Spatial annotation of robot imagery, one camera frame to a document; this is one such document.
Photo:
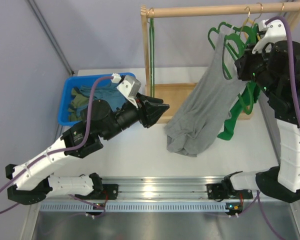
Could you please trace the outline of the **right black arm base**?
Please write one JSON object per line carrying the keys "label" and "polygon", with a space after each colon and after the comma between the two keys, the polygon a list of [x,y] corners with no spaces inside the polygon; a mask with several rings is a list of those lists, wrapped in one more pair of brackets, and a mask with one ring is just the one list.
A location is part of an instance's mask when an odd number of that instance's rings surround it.
{"label": "right black arm base", "polygon": [[236,171],[226,175],[221,182],[209,183],[206,185],[207,195],[210,200],[222,202],[227,199],[239,199],[240,191],[235,190],[230,178],[242,171]]}

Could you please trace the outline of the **grey tank top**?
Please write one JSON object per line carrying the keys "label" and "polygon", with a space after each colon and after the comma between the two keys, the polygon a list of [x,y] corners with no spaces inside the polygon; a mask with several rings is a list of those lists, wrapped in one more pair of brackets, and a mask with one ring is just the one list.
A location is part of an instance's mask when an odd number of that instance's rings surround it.
{"label": "grey tank top", "polygon": [[225,33],[219,33],[208,69],[164,127],[166,148],[171,153],[196,157],[208,149],[246,87],[236,75],[227,77],[224,73],[225,40]]}

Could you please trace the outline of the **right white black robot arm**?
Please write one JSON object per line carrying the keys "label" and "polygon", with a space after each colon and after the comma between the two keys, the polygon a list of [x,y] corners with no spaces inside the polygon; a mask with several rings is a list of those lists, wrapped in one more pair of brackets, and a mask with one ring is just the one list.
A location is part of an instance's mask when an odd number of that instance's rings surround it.
{"label": "right white black robot arm", "polygon": [[293,203],[300,200],[300,43],[280,40],[261,50],[250,44],[235,61],[237,76],[252,81],[267,97],[279,129],[280,163],[267,170],[237,171],[224,177],[223,192],[243,190]]}

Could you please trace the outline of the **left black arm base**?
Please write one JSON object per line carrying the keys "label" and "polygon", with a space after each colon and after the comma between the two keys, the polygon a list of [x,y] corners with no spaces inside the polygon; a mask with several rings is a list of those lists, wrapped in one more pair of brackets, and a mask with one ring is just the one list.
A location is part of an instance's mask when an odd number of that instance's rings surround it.
{"label": "left black arm base", "polygon": [[93,191],[88,195],[75,194],[82,200],[116,200],[119,193],[118,184],[106,184],[97,173],[91,173],[89,178],[92,180]]}

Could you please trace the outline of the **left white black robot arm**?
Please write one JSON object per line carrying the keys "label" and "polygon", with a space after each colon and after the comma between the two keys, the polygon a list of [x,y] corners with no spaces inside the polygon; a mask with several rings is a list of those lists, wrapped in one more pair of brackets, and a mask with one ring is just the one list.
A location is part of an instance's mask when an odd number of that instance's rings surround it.
{"label": "left white black robot arm", "polygon": [[126,101],[112,110],[102,99],[81,111],[82,121],[66,130],[54,144],[21,165],[9,164],[5,174],[12,181],[7,198],[32,205],[47,198],[72,195],[81,200],[103,199],[105,190],[97,173],[77,177],[54,176],[59,168],[101,150],[102,140],[110,140],[139,122],[150,128],[170,108],[160,98],[136,95],[136,105]]}

